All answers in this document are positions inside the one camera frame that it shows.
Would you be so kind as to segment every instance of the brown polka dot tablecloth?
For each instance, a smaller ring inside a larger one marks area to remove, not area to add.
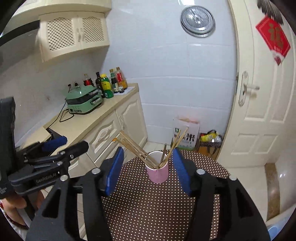
[[[200,153],[182,150],[182,155],[213,176],[229,175],[219,163]],[[183,192],[171,160],[167,181],[156,184],[138,157],[122,166],[115,192],[103,199],[114,241],[183,241],[194,201]],[[215,195],[210,239],[217,236],[218,216],[219,195]]]

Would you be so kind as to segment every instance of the blue plastic object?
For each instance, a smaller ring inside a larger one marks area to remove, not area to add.
[[[124,151],[122,147],[119,147],[118,149],[119,151],[117,150],[115,153],[116,156],[114,157],[113,165],[107,176],[107,183],[106,183],[107,187],[105,190],[105,193],[107,196],[110,196],[111,193],[114,192],[116,188],[116,184],[117,184],[121,167],[123,164],[123,160],[124,160]]]
[[[63,146],[67,143],[67,137],[59,137],[57,139],[44,142],[42,145],[42,151],[43,152],[54,152],[57,148],[60,146]]]
[[[188,196],[190,196],[191,192],[192,192],[191,188],[190,188],[190,176],[184,166],[184,162],[183,162],[184,157],[182,156],[182,154],[179,150],[174,149],[173,154],[172,154],[172,158],[173,158],[174,168],[177,171],[181,187],[182,187],[183,191]]]

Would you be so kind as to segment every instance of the silver lid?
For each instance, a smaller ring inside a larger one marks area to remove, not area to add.
[[[215,30],[215,19],[204,7],[189,6],[181,13],[182,28],[195,37],[207,37]]]

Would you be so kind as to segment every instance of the paper cup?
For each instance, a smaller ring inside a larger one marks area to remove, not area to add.
[[[163,155],[162,151],[153,151],[149,153],[150,156],[152,156],[157,163],[159,164],[161,161],[161,157]],[[168,162],[166,165],[160,169],[151,169],[146,166],[148,176],[150,180],[154,183],[163,183],[168,179]]]

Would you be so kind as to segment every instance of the black cable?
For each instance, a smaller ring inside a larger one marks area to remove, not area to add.
[[[50,125],[49,127],[51,127],[51,126],[57,121],[57,119],[59,118],[60,114],[62,113],[62,111],[63,111],[63,109],[64,109],[66,103],[67,103],[67,101],[65,101],[65,104],[63,105],[63,107],[62,107],[61,111],[59,112],[57,118],[54,120],[53,123],[51,123],[51,125]]]
[[[71,118],[73,118],[73,117],[74,117],[74,114],[73,114],[73,113],[71,113],[71,115],[72,115],[71,117],[69,117],[68,119],[62,120],[62,118],[63,118],[63,114],[64,114],[64,112],[65,112],[65,111],[68,111],[68,112],[70,112],[70,111],[69,111],[69,109],[65,109],[65,110],[63,111],[62,115],[61,115],[61,118],[60,118],[60,120],[59,120],[60,122],[67,121],[67,120],[69,120],[69,119],[71,119]]]

